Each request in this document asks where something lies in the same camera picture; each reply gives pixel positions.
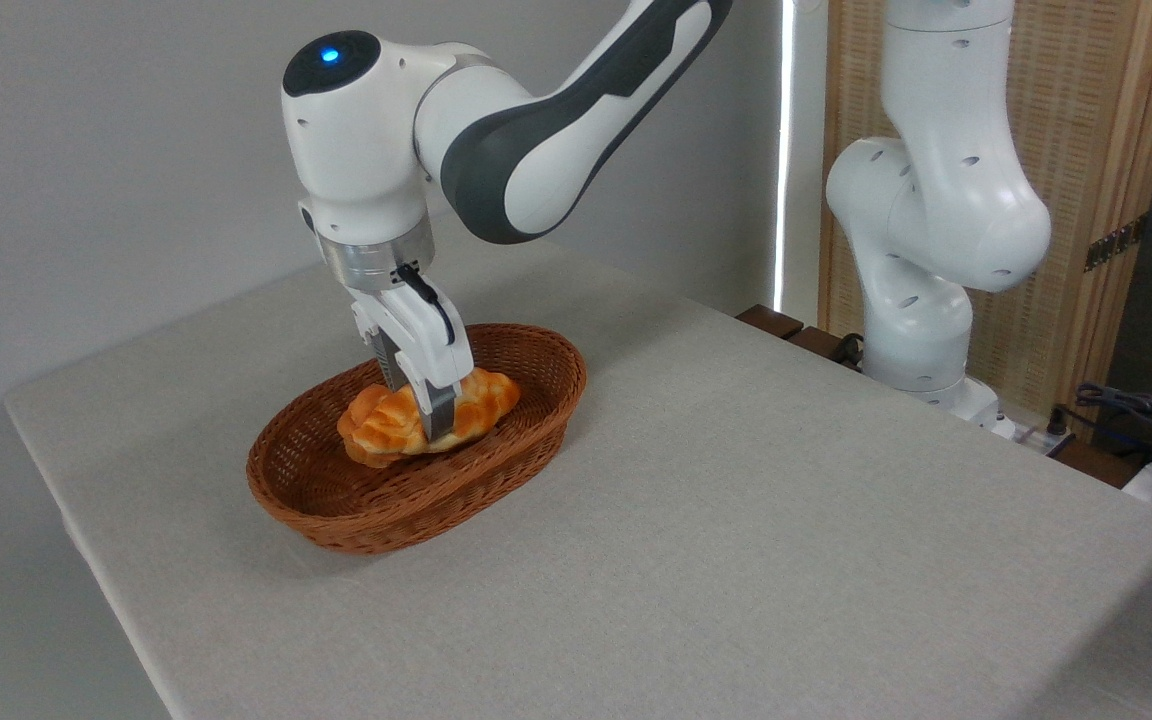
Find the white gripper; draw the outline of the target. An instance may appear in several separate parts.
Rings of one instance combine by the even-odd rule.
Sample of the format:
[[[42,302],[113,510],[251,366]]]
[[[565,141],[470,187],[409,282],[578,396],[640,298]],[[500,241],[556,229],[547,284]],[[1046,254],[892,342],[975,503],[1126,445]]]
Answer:
[[[353,313],[391,392],[415,388],[429,442],[454,425],[461,382],[473,369],[465,324],[449,300],[424,281],[387,290],[349,288]]]

